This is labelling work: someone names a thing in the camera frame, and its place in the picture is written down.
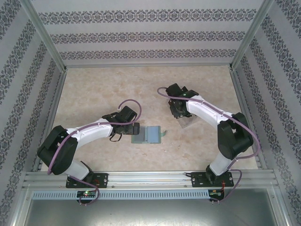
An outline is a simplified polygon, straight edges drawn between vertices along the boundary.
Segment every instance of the enclosure wall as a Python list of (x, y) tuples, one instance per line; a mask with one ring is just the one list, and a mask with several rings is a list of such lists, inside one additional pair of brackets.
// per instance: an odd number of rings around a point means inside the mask
[(17, 0), (0, 0), (0, 226), (31, 171), (61, 73)]
[(67, 66), (225, 64), (262, 0), (34, 0)]
[(273, 3), (236, 68), (268, 168), (301, 224), (301, 1)]

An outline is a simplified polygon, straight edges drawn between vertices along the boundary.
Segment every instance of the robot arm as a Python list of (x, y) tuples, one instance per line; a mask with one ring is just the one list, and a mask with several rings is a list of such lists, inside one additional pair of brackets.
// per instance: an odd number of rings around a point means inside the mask
[[(115, 112), (104, 115), (95, 123), (131, 122), (134, 118), (136, 118), (136, 116), (136, 112), (134, 112), (128, 106), (125, 106), (119, 113)], [(54, 127), (48, 137), (45, 139), (44, 143), (38, 149), (38, 156), (49, 167), (51, 160), (61, 142), (72, 132), (78, 131), (76, 134), (67, 139), (66, 143), (61, 148), (58, 156), (55, 159), (52, 172), (55, 175), (65, 173), (69, 176), (73, 176), (89, 183), (90, 178), (93, 177), (93, 172), (83, 162), (73, 159), (75, 151), (81, 146), (99, 138), (111, 136), (111, 140), (116, 134), (120, 134), (120, 137), (123, 134), (137, 135), (139, 134), (140, 124), (135, 122), (129, 125), (95, 125), (80, 130), (80, 128), (83, 127), (84, 126), (71, 129), (64, 129), (62, 126)]]
[(238, 155), (252, 146), (253, 138), (241, 126), (217, 113), (209, 106), (214, 107), (219, 112), (238, 120), (248, 127), (245, 116), (242, 113), (232, 114), (225, 112), (204, 100), (197, 92), (193, 90), (188, 91), (186, 87), (181, 89), (176, 83), (169, 86), (166, 89), (166, 93), (172, 97), (185, 97), (202, 101), (200, 103), (193, 100), (170, 99), (168, 103), (175, 118), (191, 117), (191, 114), (194, 114), (217, 130), (220, 152), (206, 169), (206, 176), (213, 183), (216, 177), (228, 171), (229, 165)]

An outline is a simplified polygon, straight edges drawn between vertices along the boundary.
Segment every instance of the gray metal surface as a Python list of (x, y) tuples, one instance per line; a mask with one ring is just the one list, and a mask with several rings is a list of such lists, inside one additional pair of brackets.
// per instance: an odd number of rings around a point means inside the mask
[(32, 200), (26, 226), (273, 226), (266, 189), (236, 190), (220, 205), (207, 200)]

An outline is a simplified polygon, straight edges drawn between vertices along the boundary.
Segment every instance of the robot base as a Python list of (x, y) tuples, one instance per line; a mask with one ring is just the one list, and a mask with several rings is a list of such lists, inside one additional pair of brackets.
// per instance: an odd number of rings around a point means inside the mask
[(216, 177), (213, 184), (206, 177), (206, 172), (192, 172), (186, 173), (186, 176), (191, 178), (192, 187), (233, 187), (233, 177), (230, 172), (225, 172), (222, 175)]
[[(89, 182), (98, 188), (107, 188), (108, 184), (107, 173), (93, 173), (92, 180)], [(91, 186), (85, 185), (77, 180), (67, 177), (66, 188), (92, 188)]]

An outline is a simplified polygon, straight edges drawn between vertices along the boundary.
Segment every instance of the beige floor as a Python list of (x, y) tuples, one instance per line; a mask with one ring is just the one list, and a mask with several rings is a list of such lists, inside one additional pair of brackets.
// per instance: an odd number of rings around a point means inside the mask
[[(116, 111), (123, 100), (133, 98), (143, 108), (141, 125), (159, 125), (168, 130), (162, 143), (131, 144), (130, 136), (116, 143), (103, 138), (81, 147), (74, 158), (95, 171), (204, 170), (219, 152), (217, 133), (202, 120), (181, 128), (170, 113), (167, 99), (156, 93), (158, 87), (175, 82), (221, 109), (240, 111), (226, 66), (69, 69), (54, 126), (89, 124)], [(139, 110), (135, 103), (128, 106)], [(256, 169), (257, 165), (252, 158), (233, 167)]]

